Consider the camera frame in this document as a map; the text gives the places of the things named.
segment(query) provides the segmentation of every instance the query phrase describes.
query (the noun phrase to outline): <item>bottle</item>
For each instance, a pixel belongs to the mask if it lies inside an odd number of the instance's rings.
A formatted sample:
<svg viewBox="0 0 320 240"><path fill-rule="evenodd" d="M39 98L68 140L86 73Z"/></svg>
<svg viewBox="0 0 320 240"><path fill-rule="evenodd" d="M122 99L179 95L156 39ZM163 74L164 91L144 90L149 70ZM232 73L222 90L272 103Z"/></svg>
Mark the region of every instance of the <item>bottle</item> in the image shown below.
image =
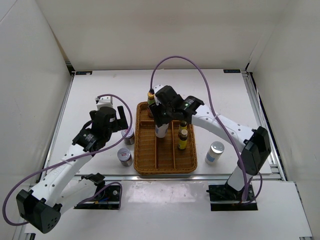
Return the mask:
<svg viewBox="0 0 320 240"><path fill-rule="evenodd" d="M188 131L186 129L182 129L181 133L179 134L179 141L178 141L179 150L185 150L187 148L187 139L188 139Z"/></svg>
<svg viewBox="0 0 320 240"><path fill-rule="evenodd" d="M147 100L147 103L148 103L148 106L151 105L151 104L154 104L156 102L155 100L155 91L150 88L150 90L148 91L148 100ZM154 118L154 116L152 115L149 107L147 108L147 111L148 111L148 116L150 118Z"/></svg>
<svg viewBox="0 0 320 240"><path fill-rule="evenodd" d="M182 131L183 129L188 130L187 128L188 128L187 122L184 121L184 120L182 120L182 121L180 122L180 125L179 125L179 132L178 132L178 134L180 135L180 134L181 134L181 131Z"/></svg>

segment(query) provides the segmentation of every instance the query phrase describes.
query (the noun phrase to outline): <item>white panel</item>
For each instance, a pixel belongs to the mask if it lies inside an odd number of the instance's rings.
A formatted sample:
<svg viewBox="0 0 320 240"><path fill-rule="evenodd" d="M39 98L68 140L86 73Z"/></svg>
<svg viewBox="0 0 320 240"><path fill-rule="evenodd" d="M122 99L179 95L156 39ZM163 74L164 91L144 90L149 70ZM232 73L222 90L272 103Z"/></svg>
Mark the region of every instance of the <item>white panel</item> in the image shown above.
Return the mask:
<svg viewBox="0 0 320 240"><path fill-rule="evenodd" d="M242 74L224 73L222 69L205 69L203 72L211 89L216 112L241 125L256 129L257 122ZM73 138L90 119L89 112L96 109L95 97L98 95L115 94L126 101L133 114L133 129L135 129L137 105L147 100L151 73L151 70L114 70L93 71L92 75L76 75L64 110L50 165L60 162ZM154 85L171 85L183 98L192 95L209 104L205 83L195 69L158 70L153 83ZM115 100L113 106L116 107L119 104L119 101ZM194 132L198 167L191 174L231 174L238 160L234 148L203 128L195 126ZM110 146L120 138L120 132L113 133L111 140L106 145ZM225 150L217 163L210 166L205 162L205 156L210 144L214 141L221 141ZM136 175L137 172L133 165L125 167L118 160L117 151L122 147L125 147L124 142L106 152L97 154L80 169L80 174L99 172L104 175ZM134 145L128 148L133 154ZM271 173L268 161L261 172Z"/></svg>
<svg viewBox="0 0 320 240"><path fill-rule="evenodd" d="M14 5L16 0L1 0L0 2L0 22L9 12L10 8Z"/></svg>
<svg viewBox="0 0 320 240"><path fill-rule="evenodd" d="M203 68L245 68L288 0L37 2L76 70L114 70L151 69L169 55L190 57Z"/></svg>
<svg viewBox="0 0 320 240"><path fill-rule="evenodd" d="M320 239L320 1L292 0L254 71L287 176Z"/></svg>
<svg viewBox="0 0 320 240"><path fill-rule="evenodd" d="M34 0L18 0L0 22L0 79L2 206L9 190L42 166L70 79ZM7 213L17 222L15 195ZM1 239L14 230L0 217Z"/></svg>
<svg viewBox="0 0 320 240"><path fill-rule="evenodd" d="M299 240L311 232L295 184L269 181L258 211L210 211L208 183L125 181L117 210L70 209L49 233L32 225L35 240ZM258 190L259 183L253 188Z"/></svg>

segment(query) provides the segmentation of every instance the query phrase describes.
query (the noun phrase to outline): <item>can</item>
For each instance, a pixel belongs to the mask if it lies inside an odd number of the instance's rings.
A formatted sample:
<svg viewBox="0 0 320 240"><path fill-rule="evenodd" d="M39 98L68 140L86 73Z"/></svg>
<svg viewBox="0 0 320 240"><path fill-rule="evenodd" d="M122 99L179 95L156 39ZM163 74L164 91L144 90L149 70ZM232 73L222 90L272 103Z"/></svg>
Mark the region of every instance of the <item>can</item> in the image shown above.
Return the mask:
<svg viewBox="0 0 320 240"><path fill-rule="evenodd" d="M182 129L179 135L178 149L185 150L187 148L187 142L188 142L188 131L186 129Z"/></svg>
<svg viewBox="0 0 320 240"><path fill-rule="evenodd" d="M205 156L206 163L209 165L213 165L214 162L216 162L220 158L224 151L224 144L220 141L214 141Z"/></svg>
<svg viewBox="0 0 320 240"><path fill-rule="evenodd" d="M155 125L155 135L157 138L163 139L168 132L169 124L163 124L161 127Z"/></svg>
<svg viewBox="0 0 320 240"><path fill-rule="evenodd" d="M120 148L117 156L122 165L125 167L129 167L134 162L130 150L126 147Z"/></svg>
<svg viewBox="0 0 320 240"><path fill-rule="evenodd" d="M121 130L122 137L127 133L128 129ZM130 128L128 135L124 138L124 143L126 145L132 145L135 143L135 133L132 128Z"/></svg>

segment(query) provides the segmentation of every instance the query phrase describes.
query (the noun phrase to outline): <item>white wall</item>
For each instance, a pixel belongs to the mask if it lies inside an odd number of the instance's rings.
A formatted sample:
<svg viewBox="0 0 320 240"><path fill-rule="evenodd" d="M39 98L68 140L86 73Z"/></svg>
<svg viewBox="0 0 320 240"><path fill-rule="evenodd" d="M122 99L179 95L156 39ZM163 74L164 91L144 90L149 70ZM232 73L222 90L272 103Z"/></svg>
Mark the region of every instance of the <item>white wall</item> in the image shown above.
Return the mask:
<svg viewBox="0 0 320 240"><path fill-rule="evenodd" d="M288 1L37 0L76 70L245 68Z"/></svg>
<svg viewBox="0 0 320 240"><path fill-rule="evenodd" d="M291 0L253 72L289 180L320 239L320 1Z"/></svg>
<svg viewBox="0 0 320 240"><path fill-rule="evenodd" d="M0 1L1 206L19 180L42 167L69 81L36 2ZM7 208L13 222L19 219L15 198ZM0 217L0 238L12 239L14 231Z"/></svg>

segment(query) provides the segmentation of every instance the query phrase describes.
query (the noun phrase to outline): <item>silver can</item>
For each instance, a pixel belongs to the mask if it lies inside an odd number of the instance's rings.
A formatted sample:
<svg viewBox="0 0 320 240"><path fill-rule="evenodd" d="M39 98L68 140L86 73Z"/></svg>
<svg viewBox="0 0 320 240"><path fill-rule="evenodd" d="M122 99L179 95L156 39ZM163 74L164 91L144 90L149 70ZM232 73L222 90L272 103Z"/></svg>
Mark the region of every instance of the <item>silver can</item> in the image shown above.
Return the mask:
<svg viewBox="0 0 320 240"><path fill-rule="evenodd" d="M213 165L219 158L220 156L224 153L225 151L225 146L222 142L220 141L214 141L206 156L205 156L205 161L209 165Z"/></svg>
<svg viewBox="0 0 320 240"><path fill-rule="evenodd" d="M129 167L134 162L130 150L126 147L120 148L117 156L123 166Z"/></svg>
<svg viewBox="0 0 320 240"><path fill-rule="evenodd" d="M127 133L128 129L121 130L122 137ZM135 133L132 128L130 128L128 135L124 138L124 143L126 145L132 145L135 143Z"/></svg>

